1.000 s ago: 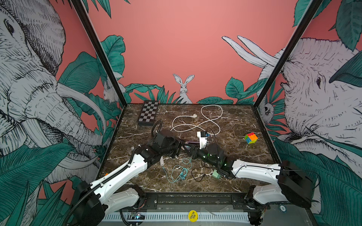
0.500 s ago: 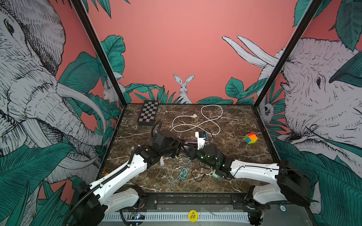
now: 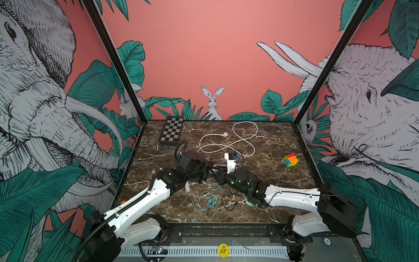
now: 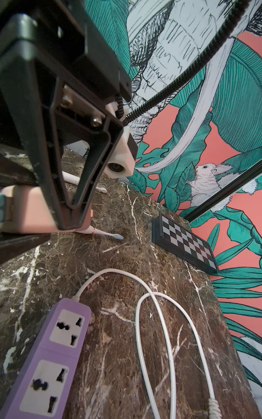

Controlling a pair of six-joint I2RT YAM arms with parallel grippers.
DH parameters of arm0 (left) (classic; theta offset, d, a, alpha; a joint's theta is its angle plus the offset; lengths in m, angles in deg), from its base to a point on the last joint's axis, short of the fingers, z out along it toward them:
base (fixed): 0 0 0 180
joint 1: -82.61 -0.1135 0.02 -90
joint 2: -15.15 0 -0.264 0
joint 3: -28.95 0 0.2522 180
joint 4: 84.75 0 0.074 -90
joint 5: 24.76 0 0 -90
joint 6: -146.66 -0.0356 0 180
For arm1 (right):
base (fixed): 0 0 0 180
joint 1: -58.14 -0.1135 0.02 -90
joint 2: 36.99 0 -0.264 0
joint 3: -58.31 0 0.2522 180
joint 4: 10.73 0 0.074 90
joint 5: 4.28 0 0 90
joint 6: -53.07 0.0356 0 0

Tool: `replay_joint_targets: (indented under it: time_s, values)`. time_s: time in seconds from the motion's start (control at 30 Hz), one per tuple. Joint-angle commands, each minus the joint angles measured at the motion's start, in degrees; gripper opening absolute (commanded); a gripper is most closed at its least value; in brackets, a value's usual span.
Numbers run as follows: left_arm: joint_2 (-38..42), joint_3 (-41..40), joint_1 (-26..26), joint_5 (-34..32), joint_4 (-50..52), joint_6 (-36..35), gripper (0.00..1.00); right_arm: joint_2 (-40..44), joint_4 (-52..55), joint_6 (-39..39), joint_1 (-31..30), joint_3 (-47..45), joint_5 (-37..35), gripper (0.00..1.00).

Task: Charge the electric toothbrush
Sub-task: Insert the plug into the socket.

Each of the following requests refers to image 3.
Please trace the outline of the pale pink electric toothbrush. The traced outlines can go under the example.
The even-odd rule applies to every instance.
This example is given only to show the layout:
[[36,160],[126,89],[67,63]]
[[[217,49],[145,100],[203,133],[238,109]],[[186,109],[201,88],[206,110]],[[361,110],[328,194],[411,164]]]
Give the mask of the pale pink electric toothbrush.
[[191,192],[190,185],[189,185],[189,182],[188,181],[185,183],[185,191],[188,194]]

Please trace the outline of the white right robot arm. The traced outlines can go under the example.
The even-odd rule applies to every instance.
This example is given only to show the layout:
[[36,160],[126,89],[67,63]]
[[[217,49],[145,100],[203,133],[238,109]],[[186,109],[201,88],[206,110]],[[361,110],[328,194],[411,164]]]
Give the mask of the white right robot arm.
[[357,226],[357,206],[345,194],[329,184],[320,188],[284,188],[262,182],[246,167],[228,172],[213,167],[212,173],[221,185],[242,193],[250,206],[288,207],[306,212],[290,216],[284,228],[286,234],[306,237],[315,233],[332,232],[344,238],[354,238]]

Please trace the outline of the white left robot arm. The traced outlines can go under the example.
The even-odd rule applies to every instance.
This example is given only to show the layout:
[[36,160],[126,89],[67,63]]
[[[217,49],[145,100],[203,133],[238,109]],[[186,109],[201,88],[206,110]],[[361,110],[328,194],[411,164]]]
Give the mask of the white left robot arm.
[[155,239],[166,226],[159,216],[137,220],[154,206],[185,188],[187,182],[202,183],[212,174],[213,163],[197,152],[187,151],[165,169],[152,175],[151,183],[124,204],[105,213],[95,211],[86,221],[73,262],[112,262],[127,247]]

